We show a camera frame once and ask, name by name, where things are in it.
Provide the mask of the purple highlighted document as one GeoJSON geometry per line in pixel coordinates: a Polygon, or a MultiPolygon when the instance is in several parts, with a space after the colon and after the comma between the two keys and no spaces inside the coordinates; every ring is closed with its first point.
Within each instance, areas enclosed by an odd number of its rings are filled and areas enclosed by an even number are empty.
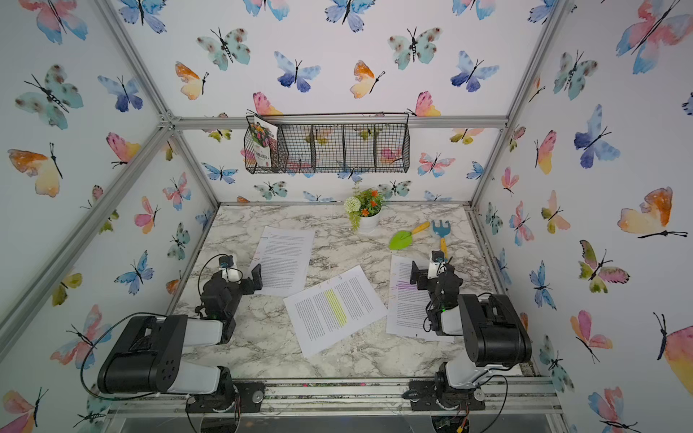
{"type": "Polygon", "coordinates": [[[438,336],[424,326],[429,294],[410,283],[413,260],[392,256],[386,333],[398,337],[453,343],[454,337],[438,336]]]}

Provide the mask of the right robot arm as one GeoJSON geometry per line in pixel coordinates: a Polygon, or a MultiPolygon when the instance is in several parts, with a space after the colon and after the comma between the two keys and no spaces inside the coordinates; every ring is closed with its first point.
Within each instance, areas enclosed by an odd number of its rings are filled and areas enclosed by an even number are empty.
{"type": "Polygon", "coordinates": [[[413,411],[483,411],[482,382],[532,357],[532,345],[509,297],[465,294],[463,279],[446,262],[424,271],[411,264],[410,285],[428,296],[424,337],[460,337],[466,353],[444,362],[431,380],[413,380],[402,398],[413,411]]]}

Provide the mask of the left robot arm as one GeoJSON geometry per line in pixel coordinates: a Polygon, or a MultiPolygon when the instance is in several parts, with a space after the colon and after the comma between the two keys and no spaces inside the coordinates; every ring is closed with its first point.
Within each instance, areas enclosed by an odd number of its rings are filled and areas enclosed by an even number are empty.
{"type": "Polygon", "coordinates": [[[202,366],[182,359],[186,348],[227,344],[236,330],[243,296],[263,288],[262,267],[245,278],[222,267],[206,282],[198,317],[134,313],[102,364],[94,387],[86,392],[107,402],[155,397],[187,397],[188,413],[258,413],[265,399],[263,382],[240,381],[223,366],[202,366]]]}

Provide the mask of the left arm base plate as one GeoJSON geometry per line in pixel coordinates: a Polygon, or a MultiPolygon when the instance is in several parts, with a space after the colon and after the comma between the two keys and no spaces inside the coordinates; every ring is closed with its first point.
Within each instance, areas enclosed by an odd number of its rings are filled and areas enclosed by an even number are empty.
{"type": "Polygon", "coordinates": [[[185,410],[190,414],[259,413],[265,392],[264,382],[227,382],[212,394],[192,395],[185,410]]]}

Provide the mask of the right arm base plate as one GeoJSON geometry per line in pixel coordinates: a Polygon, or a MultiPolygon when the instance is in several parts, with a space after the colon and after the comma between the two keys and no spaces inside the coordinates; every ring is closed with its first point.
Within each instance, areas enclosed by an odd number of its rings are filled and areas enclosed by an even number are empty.
{"type": "Polygon", "coordinates": [[[413,411],[483,411],[474,390],[457,390],[434,380],[413,380],[402,393],[413,411]]]}

